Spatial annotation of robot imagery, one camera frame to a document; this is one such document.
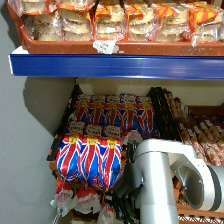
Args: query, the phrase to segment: shelf price label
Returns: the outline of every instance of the shelf price label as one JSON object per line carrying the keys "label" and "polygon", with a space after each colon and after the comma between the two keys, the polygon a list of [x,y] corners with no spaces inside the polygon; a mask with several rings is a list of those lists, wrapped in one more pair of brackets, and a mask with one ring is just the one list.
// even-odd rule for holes
{"label": "shelf price label", "polygon": [[93,42],[93,48],[98,53],[112,54],[114,51],[116,40],[96,40]]}

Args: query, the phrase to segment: tray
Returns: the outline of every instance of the tray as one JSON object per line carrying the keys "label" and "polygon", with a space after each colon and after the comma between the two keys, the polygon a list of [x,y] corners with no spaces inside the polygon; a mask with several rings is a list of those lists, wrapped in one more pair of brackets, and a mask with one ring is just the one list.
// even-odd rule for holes
{"label": "tray", "polygon": [[[33,40],[24,26],[22,17],[12,10],[6,0],[9,14],[15,23],[22,46],[31,54],[98,54],[92,47],[92,41],[36,41]],[[201,43],[192,47],[190,42],[146,43],[125,42],[116,43],[114,54],[120,55],[171,55],[171,56],[224,56],[224,42]]]}

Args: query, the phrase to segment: product package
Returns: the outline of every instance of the product package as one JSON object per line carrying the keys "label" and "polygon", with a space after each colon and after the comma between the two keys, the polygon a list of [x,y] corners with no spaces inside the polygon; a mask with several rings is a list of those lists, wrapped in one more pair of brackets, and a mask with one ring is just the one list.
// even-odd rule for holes
{"label": "product package", "polygon": [[105,109],[104,95],[92,95],[89,104],[90,123],[94,125],[104,125],[104,109]]}
{"label": "product package", "polygon": [[18,16],[52,13],[57,9],[55,0],[9,0],[8,3]]}
{"label": "product package", "polygon": [[68,183],[79,176],[78,164],[80,163],[83,129],[74,128],[73,130],[76,131],[71,131],[63,138],[56,158],[57,169],[62,181],[57,187],[55,200],[51,201],[51,205],[57,208],[58,217],[65,216],[76,206],[76,202],[72,199],[73,191]]}
{"label": "product package", "polygon": [[103,136],[100,146],[102,164],[98,170],[98,185],[109,189],[120,173],[121,129],[115,126],[106,126]]}
{"label": "product package", "polygon": [[123,131],[138,130],[138,108],[136,95],[121,94],[121,116]]}
{"label": "product package", "polygon": [[86,94],[80,94],[77,97],[77,100],[74,105],[73,116],[76,121],[87,122],[90,123],[89,118],[89,104],[90,104],[91,96]]}
{"label": "product package", "polygon": [[121,126],[120,96],[107,95],[105,100],[105,125]]}
{"label": "product package", "polygon": [[61,20],[58,12],[34,16],[34,39],[62,41]]}
{"label": "product package", "polygon": [[127,18],[127,39],[130,41],[150,41],[156,30],[153,8],[143,0],[124,0]]}
{"label": "product package", "polygon": [[119,0],[100,0],[95,13],[95,40],[123,40],[126,21]]}
{"label": "product package", "polygon": [[160,24],[155,41],[175,42],[190,38],[188,8],[178,3],[152,4],[152,7]]}
{"label": "product package", "polygon": [[88,11],[95,5],[95,0],[56,0],[60,9]]}
{"label": "product package", "polygon": [[90,41],[92,39],[92,19],[90,12],[60,10],[65,41]]}
{"label": "product package", "polygon": [[144,139],[158,137],[156,115],[150,97],[137,97],[139,132]]}
{"label": "product package", "polygon": [[201,42],[217,42],[222,38],[224,10],[207,2],[183,4],[189,8],[191,42],[196,46]]}

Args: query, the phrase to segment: wall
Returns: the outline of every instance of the wall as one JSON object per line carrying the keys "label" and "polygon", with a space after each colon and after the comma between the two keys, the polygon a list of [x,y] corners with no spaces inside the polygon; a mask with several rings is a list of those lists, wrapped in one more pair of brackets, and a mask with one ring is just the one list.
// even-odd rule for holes
{"label": "wall", "polygon": [[[0,222],[48,224],[55,215],[49,204],[55,187],[45,159],[74,79],[13,77],[8,54],[19,41],[4,1],[0,11]],[[188,105],[224,102],[223,81],[82,78],[79,82],[87,94],[145,95],[151,86],[162,86]]]}

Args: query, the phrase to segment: metal shelf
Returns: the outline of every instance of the metal shelf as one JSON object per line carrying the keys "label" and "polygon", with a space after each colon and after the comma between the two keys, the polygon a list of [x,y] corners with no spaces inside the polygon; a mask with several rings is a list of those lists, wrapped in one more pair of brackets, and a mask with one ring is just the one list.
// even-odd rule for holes
{"label": "metal shelf", "polygon": [[15,76],[224,80],[224,57],[29,54],[9,55]]}

